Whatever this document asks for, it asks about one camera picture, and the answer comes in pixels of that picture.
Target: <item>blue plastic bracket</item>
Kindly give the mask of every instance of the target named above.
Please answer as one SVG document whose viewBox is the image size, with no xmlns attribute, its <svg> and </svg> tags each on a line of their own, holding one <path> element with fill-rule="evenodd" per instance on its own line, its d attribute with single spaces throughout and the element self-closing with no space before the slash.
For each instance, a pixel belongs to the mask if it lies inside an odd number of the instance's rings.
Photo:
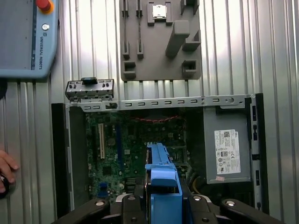
<svg viewBox="0 0 299 224">
<path fill-rule="evenodd" d="M 32 52 L 28 57 L 32 58 L 30 70 L 0 69 L 0 77 L 5 78 L 45 78 L 50 69 L 57 49 L 57 25 L 58 25 L 58 0 L 52 0 L 53 12 L 43 14 L 37 7 L 36 28 L 33 30 Z"/>
<path fill-rule="evenodd" d="M 152 163 L 146 164 L 150 171 L 151 186 L 174 187 L 177 193 L 151 194 L 151 224 L 171 223 L 182 224 L 183 193 L 175 165 L 169 160 L 169 153 L 161 143 L 148 145 Z"/>
</svg>

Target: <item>chip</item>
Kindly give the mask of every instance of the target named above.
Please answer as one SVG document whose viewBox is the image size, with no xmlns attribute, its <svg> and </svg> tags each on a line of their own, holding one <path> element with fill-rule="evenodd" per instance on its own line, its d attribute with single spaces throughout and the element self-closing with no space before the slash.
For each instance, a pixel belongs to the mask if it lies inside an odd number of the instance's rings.
<svg viewBox="0 0 299 224">
<path fill-rule="evenodd" d="M 112 174 L 112 168 L 111 167 L 103 167 L 103 175 L 111 175 Z"/>
</svg>

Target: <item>pcie slot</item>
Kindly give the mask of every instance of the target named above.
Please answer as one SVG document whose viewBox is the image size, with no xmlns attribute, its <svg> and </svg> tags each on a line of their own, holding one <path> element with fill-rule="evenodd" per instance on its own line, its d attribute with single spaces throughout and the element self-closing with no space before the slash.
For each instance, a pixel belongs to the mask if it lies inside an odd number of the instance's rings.
<svg viewBox="0 0 299 224">
<path fill-rule="evenodd" d="M 105 139 L 104 139 L 104 124 L 98 124 L 100 137 L 100 158 L 105 158 Z"/>
<path fill-rule="evenodd" d="M 96 170 L 98 170 L 98 144 L 97 144 L 97 128 L 92 126 L 92 150 L 93 150 L 93 162 Z"/>
</svg>

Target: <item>power supply label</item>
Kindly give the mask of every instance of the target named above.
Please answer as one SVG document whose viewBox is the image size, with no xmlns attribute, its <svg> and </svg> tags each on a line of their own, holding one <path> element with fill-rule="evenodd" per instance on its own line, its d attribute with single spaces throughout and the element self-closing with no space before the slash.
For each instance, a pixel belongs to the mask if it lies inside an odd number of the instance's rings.
<svg viewBox="0 0 299 224">
<path fill-rule="evenodd" d="M 239 136 L 235 130 L 214 131 L 217 174 L 241 172 Z"/>
</svg>

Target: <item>red emergency stop button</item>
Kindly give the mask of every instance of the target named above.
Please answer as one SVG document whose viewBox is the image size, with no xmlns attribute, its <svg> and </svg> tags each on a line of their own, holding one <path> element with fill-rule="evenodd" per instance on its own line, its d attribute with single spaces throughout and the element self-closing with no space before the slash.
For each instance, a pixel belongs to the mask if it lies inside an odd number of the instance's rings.
<svg viewBox="0 0 299 224">
<path fill-rule="evenodd" d="M 36 0 L 36 6 L 43 13 L 50 13 L 53 9 L 53 3 L 50 0 Z"/>
</svg>

